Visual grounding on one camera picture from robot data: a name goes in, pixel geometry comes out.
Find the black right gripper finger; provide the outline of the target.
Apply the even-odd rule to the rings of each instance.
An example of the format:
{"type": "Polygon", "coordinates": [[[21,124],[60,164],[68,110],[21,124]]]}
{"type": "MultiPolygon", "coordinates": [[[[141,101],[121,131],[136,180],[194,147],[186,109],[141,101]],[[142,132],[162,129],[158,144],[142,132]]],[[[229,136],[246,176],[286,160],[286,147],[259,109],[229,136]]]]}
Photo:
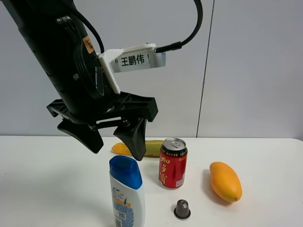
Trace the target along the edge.
{"type": "Polygon", "coordinates": [[[128,121],[128,125],[118,126],[114,135],[127,146],[137,161],[141,161],[146,153],[145,131],[147,120],[134,118],[128,121]]]}

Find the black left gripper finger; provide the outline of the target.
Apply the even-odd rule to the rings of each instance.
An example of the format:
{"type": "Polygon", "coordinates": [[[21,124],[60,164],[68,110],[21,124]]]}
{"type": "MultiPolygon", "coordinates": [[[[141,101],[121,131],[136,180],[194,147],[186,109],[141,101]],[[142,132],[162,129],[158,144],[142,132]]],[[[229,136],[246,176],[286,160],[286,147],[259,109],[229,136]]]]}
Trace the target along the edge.
{"type": "Polygon", "coordinates": [[[86,124],[75,124],[64,119],[57,129],[74,137],[94,154],[97,154],[104,145],[99,132],[92,131],[86,124]]]}

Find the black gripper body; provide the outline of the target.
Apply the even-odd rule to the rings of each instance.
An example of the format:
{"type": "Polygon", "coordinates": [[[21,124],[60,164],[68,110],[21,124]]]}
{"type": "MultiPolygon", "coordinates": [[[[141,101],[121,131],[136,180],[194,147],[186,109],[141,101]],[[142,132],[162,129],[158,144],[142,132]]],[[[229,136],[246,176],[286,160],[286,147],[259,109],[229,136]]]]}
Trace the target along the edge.
{"type": "Polygon", "coordinates": [[[98,102],[92,110],[85,110],[82,115],[75,115],[68,110],[61,99],[56,99],[47,106],[53,117],[60,115],[62,118],[75,124],[93,124],[97,121],[122,117],[144,118],[152,122],[158,113],[154,97],[138,96],[121,92],[107,104],[98,102]]]}

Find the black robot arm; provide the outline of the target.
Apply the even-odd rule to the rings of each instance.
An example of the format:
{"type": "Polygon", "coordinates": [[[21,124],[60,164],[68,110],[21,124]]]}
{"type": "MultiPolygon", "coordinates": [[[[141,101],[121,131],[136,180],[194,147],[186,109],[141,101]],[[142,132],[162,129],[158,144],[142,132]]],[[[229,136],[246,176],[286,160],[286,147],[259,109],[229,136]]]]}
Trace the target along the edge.
{"type": "Polygon", "coordinates": [[[3,4],[60,95],[47,107],[52,116],[62,117],[58,130],[98,153],[104,144],[99,129],[115,127],[114,135],[136,160],[142,160],[146,123],[158,112],[156,100],[114,89],[100,55],[87,43],[88,23],[73,1],[3,4]]]}

